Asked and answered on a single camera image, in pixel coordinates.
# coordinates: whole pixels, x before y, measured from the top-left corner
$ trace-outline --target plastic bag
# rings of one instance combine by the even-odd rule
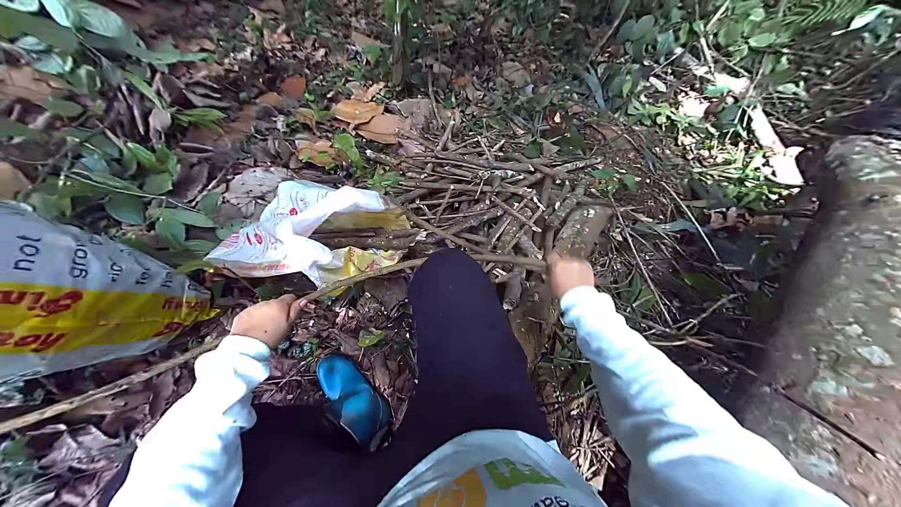
[[[311,181],[283,181],[259,222],[227,237],[206,256],[217,266],[247,277],[302,272],[317,287],[396,263],[401,252],[330,250],[308,236],[317,228],[409,228],[401,209],[389,208],[372,190],[330,189]]]
[[[0,201],[0,380],[138,355],[216,314],[166,264]]]

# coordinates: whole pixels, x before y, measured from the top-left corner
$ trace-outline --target fern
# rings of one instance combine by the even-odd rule
[[[809,30],[826,23],[842,23],[867,8],[867,0],[804,0],[789,5],[782,25],[791,32]]]

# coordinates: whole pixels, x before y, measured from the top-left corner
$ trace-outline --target person's left hand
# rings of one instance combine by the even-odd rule
[[[269,348],[275,348],[291,329],[291,324],[306,303],[306,300],[299,300],[294,294],[259,302],[234,318],[232,334],[250,336]]]

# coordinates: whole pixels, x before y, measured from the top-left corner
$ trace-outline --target white plastic bag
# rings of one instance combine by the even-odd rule
[[[330,189],[311,181],[283,181],[259,222],[225,238],[206,256],[217,266],[247,277],[302,272],[322,287],[355,272],[396,263],[399,252],[330,250],[308,236],[326,221],[342,228],[408,228],[399,208],[389,208],[372,190]]]

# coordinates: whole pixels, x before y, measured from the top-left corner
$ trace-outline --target white long-sleeve shirt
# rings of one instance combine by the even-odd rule
[[[845,505],[630,329],[608,295],[579,287],[560,305],[592,363],[608,425],[632,460],[635,507]],[[228,336],[198,358],[194,388],[141,442],[111,505],[231,507],[241,489],[239,433],[256,421],[250,391],[268,376],[268,358],[267,346],[246,336]],[[447,442],[380,505],[450,498],[477,506],[604,505],[555,442],[509,429]]]

